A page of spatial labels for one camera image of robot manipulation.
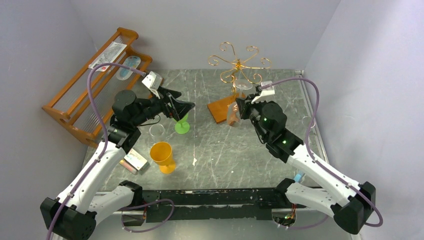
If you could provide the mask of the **green plastic wine glass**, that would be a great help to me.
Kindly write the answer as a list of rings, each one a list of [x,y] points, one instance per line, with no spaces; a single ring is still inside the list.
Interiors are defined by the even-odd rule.
[[[188,133],[190,124],[187,122],[189,114],[187,113],[181,120],[177,121],[174,125],[174,130],[180,135]]]

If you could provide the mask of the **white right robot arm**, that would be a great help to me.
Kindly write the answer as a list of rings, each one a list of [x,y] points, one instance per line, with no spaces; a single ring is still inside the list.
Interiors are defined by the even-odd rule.
[[[239,97],[235,102],[239,117],[250,120],[259,141],[273,157],[302,171],[322,188],[306,187],[286,178],[274,189],[276,204],[283,208],[291,203],[312,208],[333,218],[345,232],[357,235],[375,212],[375,186],[368,181],[359,183],[314,154],[286,128],[287,116],[276,102],[254,103]]]

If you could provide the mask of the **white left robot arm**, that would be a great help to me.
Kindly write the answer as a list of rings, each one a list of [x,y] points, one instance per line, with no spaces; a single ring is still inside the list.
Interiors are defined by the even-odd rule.
[[[138,98],[128,89],[115,95],[110,125],[103,129],[103,139],[91,159],[56,198],[47,197],[40,205],[47,239],[58,235],[66,240],[87,240],[96,225],[114,212],[143,207],[143,188],[128,180],[106,195],[96,197],[96,193],[138,141],[139,126],[160,114],[181,120],[195,107],[180,96],[179,91],[164,87],[151,98]]]

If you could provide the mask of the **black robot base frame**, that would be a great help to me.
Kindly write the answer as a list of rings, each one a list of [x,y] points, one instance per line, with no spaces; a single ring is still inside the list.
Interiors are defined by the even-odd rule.
[[[121,211],[146,214],[147,223],[210,219],[273,220],[274,213],[288,213],[292,203],[273,187],[227,189],[143,190]]]

